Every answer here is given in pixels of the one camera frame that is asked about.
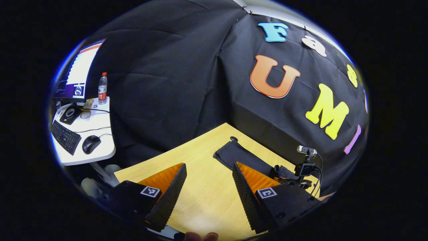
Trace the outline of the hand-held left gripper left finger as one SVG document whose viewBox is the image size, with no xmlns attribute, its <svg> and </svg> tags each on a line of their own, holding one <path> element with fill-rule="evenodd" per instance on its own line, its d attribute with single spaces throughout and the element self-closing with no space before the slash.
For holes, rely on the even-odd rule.
<svg viewBox="0 0 428 241">
<path fill-rule="evenodd" d="M 100 198 L 100 203 L 124 221 L 156 232 L 165 228 L 187 177 L 179 163 L 137 183 L 125 180 Z"/>
</svg>

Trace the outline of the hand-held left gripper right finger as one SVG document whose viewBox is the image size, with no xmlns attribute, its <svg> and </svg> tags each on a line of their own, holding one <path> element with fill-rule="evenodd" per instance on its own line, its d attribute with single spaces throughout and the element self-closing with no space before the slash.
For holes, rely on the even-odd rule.
<svg viewBox="0 0 428 241">
<path fill-rule="evenodd" d="M 322 204 L 293 179 L 272 179 L 239 162 L 232 175 L 250 227 L 257 234 L 286 227 Z"/>
</svg>

